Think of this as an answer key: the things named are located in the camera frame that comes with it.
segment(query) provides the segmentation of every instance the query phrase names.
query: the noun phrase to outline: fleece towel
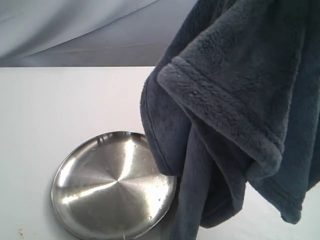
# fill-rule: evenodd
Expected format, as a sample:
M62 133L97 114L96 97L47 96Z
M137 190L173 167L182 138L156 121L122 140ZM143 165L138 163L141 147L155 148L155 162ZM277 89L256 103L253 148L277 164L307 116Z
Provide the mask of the fleece towel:
M195 239L187 229L239 212L246 181L299 221L320 179L318 2L199 0L147 79L151 151L161 172L182 176L171 239Z

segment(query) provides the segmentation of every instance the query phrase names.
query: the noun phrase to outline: gray fleece blanket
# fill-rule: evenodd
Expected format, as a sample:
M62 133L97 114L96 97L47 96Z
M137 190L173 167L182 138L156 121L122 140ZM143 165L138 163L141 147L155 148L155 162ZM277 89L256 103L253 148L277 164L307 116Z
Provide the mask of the gray fleece blanket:
M246 182L295 224L320 180L320 1L199 0L147 79L141 119L181 177L172 240L237 214Z

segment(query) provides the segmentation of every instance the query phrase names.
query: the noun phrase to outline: metal plate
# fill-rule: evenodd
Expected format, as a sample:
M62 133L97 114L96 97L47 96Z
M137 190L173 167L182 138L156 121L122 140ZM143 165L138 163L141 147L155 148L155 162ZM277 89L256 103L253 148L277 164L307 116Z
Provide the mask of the metal plate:
M54 212L83 240L142 236L168 211L175 177L159 173L143 134L110 132L75 149L52 185Z

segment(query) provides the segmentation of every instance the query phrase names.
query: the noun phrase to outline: white surface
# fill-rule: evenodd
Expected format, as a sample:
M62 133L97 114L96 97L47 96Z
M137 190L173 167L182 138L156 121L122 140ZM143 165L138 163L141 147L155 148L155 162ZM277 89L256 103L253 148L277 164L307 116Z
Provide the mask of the white surface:
M143 131L139 101L151 70L0 68L0 240L75 239L52 213L54 174L91 137ZM319 199L318 185L307 195L300 223L290 225L248 187L243 210L213 229L200 229L198 239L316 240Z

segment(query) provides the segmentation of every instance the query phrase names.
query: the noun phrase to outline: white table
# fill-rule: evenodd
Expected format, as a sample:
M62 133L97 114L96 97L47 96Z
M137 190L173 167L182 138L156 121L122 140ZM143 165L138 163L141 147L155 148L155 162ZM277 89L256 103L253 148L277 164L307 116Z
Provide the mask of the white table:
M143 132L140 94L151 67L0 68L0 240L74 240L53 216L51 183L63 159L96 135ZM248 187L243 210L199 240L316 240L320 186L297 225ZM165 240L158 232L154 240Z

